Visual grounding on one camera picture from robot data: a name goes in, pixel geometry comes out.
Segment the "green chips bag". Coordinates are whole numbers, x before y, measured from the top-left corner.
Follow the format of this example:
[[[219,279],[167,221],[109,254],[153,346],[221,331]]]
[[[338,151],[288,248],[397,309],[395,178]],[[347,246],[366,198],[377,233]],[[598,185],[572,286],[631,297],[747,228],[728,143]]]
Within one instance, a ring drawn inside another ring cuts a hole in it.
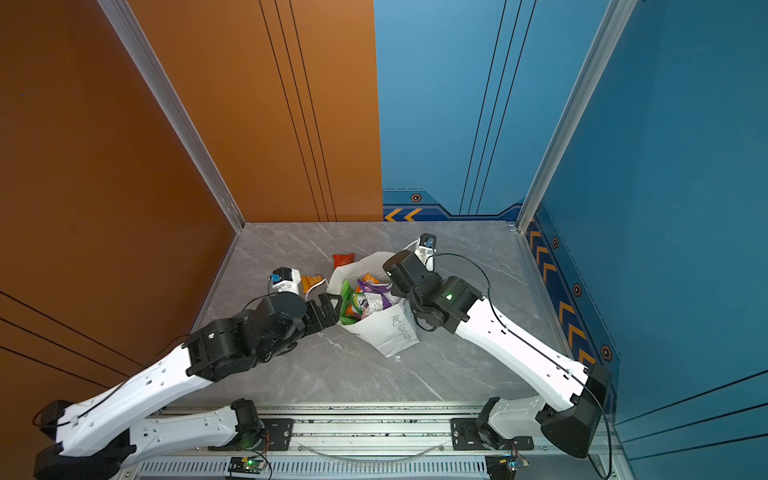
[[[353,325],[362,320],[367,307],[367,298],[361,288],[345,280],[342,284],[341,297],[340,322],[343,325]]]

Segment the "orange candy wrapper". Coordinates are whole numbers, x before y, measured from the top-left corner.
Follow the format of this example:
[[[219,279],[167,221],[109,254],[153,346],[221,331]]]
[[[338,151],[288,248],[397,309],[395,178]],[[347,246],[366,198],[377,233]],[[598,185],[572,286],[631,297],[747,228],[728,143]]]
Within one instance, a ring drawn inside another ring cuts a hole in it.
[[[326,279],[322,275],[315,276],[302,276],[301,286],[305,296],[307,296],[313,289],[326,282]]]

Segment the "purple snack packet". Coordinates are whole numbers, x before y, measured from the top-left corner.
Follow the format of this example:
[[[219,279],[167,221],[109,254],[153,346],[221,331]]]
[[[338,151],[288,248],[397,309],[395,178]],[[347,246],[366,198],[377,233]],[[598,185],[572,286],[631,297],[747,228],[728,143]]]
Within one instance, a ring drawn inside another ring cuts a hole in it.
[[[359,293],[363,295],[363,313],[365,318],[373,313],[381,312],[398,303],[397,297],[392,292],[390,284],[358,281]]]

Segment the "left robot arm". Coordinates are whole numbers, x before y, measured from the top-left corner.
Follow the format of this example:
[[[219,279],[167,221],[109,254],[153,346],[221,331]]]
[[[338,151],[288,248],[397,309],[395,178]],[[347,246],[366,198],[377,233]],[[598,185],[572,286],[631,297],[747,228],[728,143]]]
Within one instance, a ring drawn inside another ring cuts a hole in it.
[[[88,400],[54,401],[40,411],[52,445],[35,459],[37,479],[110,479],[150,458],[195,447],[257,447],[264,425],[244,398],[209,413],[160,418],[168,404],[247,372],[337,324],[342,300],[306,300],[291,292],[263,297],[253,309],[210,322],[132,378]]]

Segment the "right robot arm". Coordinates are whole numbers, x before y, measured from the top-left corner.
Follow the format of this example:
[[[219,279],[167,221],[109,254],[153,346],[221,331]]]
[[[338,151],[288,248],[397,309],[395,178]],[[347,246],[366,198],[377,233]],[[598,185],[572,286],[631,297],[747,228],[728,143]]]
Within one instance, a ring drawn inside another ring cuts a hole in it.
[[[413,252],[393,255],[383,270],[416,318],[480,347],[535,389],[533,397],[486,402],[475,421],[485,447],[510,449],[515,438],[541,433],[572,457],[588,456],[607,419],[608,369],[559,354],[505,317],[489,294],[459,277],[442,278]]]

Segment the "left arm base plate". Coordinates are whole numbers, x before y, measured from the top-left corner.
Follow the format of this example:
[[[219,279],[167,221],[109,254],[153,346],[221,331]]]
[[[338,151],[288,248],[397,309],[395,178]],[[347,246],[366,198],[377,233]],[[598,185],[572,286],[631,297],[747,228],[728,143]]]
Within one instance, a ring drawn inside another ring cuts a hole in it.
[[[293,429],[293,419],[264,419],[261,421],[261,430],[258,433],[238,433],[229,443],[219,447],[210,446],[208,450],[285,452],[289,450]]]

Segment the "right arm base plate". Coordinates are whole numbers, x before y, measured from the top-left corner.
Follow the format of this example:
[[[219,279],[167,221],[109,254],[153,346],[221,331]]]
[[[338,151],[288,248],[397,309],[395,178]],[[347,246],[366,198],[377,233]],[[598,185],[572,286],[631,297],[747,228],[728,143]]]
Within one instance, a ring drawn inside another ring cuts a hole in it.
[[[479,427],[474,418],[453,418],[450,420],[451,441],[455,451],[495,450],[532,451],[535,448],[531,436],[517,436],[504,439],[490,427]]]

